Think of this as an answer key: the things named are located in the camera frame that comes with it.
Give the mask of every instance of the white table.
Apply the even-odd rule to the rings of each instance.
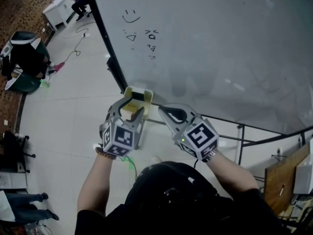
[[[67,19],[73,13],[72,5],[74,3],[72,0],[54,0],[43,11],[55,31],[57,31],[57,24],[64,23],[67,26]]]

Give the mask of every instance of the bracelet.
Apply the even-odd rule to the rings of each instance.
[[[209,162],[212,158],[214,158],[215,154],[215,151],[211,151],[204,159],[202,159],[202,161]]]
[[[96,147],[96,153],[98,153],[99,155],[104,156],[108,159],[112,159],[112,160],[116,159],[116,156],[111,155],[111,154],[103,151],[103,149],[101,147]]]

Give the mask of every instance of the tile floor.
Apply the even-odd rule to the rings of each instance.
[[[79,22],[76,22],[76,18],[77,15],[68,27],[60,27],[58,33],[63,37],[75,36],[78,27],[94,21],[92,15]],[[39,88],[27,95],[20,127],[21,134],[30,136],[27,152],[37,156],[28,159],[31,171],[27,175],[28,192],[48,193],[49,199],[40,205],[60,217],[59,221],[45,222],[55,235],[74,234],[78,194],[96,156],[93,145],[101,142],[99,125],[103,123],[109,106],[121,98],[120,90],[107,70],[109,55],[97,25],[92,23],[86,26],[91,36],[83,39],[77,47],[81,54],[76,56],[73,53],[64,67],[51,76],[50,88]],[[64,61],[80,39],[79,36],[63,39],[55,35],[47,47],[51,60],[56,64]],[[151,109],[150,118],[161,120],[156,108]],[[220,134],[241,136],[235,124],[215,119],[210,121]],[[273,133],[246,128],[246,139],[260,140],[273,136]],[[277,148],[292,152],[298,146],[298,137],[293,137],[245,148],[242,165],[254,175],[262,176],[264,168],[275,163],[271,154],[275,154]],[[220,150],[231,160],[238,161],[237,141],[220,139]],[[196,161],[173,145],[166,126],[146,122],[140,148],[130,154],[138,173],[149,165],[153,155],[164,161],[189,165]],[[198,162],[197,170],[221,195],[227,196],[205,164]],[[124,202],[133,183],[134,169],[129,163],[114,161],[107,213]]]

